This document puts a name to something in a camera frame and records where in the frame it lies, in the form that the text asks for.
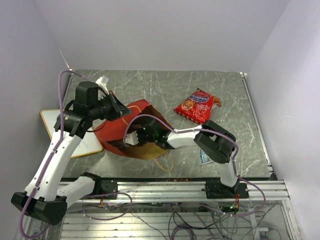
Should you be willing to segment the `aluminium frame rail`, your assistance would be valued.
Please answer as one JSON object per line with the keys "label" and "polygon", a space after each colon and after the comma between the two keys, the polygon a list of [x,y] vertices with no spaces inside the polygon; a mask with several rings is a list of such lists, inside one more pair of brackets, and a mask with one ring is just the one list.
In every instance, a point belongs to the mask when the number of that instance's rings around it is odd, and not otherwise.
{"label": "aluminium frame rail", "polygon": [[[118,181],[118,192],[131,196],[135,203],[169,203],[169,202],[211,202],[234,201],[234,198],[207,199],[202,191],[207,181],[152,181],[121,182]],[[289,200],[290,195],[282,180],[252,181],[247,185],[249,198],[242,201],[282,201]]]}

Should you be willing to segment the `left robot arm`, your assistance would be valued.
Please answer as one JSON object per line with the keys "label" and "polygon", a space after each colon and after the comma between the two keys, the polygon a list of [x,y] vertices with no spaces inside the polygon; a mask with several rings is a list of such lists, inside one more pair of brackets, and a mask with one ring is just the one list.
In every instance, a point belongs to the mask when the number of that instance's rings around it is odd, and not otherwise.
{"label": "left robot arm", "polygon": [[123,105],[101,83],[83,81],[75,89],[75,97],[58,115],[50,146],[35,176],[23,192],[15,192],[11,203],[22,216],[57,225],[68,207],[81,198],[98,198],[102,179],[84,172],[69,185],[60,188],[60,181],[70,158],[95,120],[105,122],[129,115]]}

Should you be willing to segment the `red paper bag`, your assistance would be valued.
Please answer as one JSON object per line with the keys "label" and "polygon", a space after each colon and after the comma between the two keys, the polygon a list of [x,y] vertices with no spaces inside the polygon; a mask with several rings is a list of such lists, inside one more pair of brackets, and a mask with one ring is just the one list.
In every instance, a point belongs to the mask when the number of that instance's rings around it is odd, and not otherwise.
{"label": "red paper bag", "polygon": [[130,114],[105,121],[94,129],[103,148],[122,157],[153,161],[163,171],[172,171],[173,160],[169,168],[158,162],[158,158],[168,151],[157,146],[156,140],[167,130],[165,126],[171,125],[146,99],[134,101],[127,107]]}

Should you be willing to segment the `red candy bag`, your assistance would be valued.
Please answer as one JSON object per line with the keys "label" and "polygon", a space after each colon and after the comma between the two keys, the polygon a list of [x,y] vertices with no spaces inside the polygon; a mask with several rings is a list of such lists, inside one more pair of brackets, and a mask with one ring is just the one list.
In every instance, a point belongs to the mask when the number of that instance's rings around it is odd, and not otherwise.
{"label": "red candy bag", "polygon": [[200,125],[210,119],[213,108],[221,106],[220,98],[198,88],[173,111]]}

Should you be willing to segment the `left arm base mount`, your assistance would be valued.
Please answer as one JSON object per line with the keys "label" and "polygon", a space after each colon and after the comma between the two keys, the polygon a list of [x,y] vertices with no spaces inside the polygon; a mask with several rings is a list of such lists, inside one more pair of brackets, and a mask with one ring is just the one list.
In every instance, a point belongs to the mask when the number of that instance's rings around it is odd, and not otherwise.
{"label": "left arm base mount", "polygon": [[104,179],[96,174],[84,172],[80,175],[81,177],[87,177],[94,181],[93,191],[87,195],[93,198],[98,198],[98,195],[107,200],[115,200],[117,195],[115,193],[118,192],[118,184],[114,180]]}

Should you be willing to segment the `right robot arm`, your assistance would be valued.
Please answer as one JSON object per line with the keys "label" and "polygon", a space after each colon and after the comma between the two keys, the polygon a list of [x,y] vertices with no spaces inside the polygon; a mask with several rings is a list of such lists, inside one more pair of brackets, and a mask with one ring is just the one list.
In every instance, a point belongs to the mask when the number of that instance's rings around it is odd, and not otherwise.
{"label": "right robot arm", "polygon": [[133,132],[134,145],[155,143],[163,150],[198,146],[213,162],[220,173],[220,192],[226,198],[238,192],[239,178],[235,167],[235,156],[239,151],[236,138],[229,131],[206,120],[203,124],[186,129],[164,129],[156,120],[147,121]]}

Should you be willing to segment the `white blue snack wrapper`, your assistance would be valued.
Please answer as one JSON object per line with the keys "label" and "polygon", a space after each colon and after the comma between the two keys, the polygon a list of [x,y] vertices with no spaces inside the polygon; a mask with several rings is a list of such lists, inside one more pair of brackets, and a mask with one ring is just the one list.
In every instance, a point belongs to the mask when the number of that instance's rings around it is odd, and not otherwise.
{"label": "white blue snack wrapper", "polygon": [[211,164],[213,162],[214,161],[211,158],[209,158],[209,156],[202,149],[199,150],[199,165],[200,166],[206,165],[206,164]]}

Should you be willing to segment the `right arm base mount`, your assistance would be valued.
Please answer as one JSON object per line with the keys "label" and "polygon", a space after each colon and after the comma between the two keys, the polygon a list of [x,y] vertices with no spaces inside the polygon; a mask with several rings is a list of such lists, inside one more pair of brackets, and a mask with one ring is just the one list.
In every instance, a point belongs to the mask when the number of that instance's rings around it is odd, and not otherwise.
{"label": "right arm base mount", "polygon": [[223,185],[219,179],[207,181],[201,189],[207,199],[248,199],[249,191],[246,183],[238,180],[233,187]]}

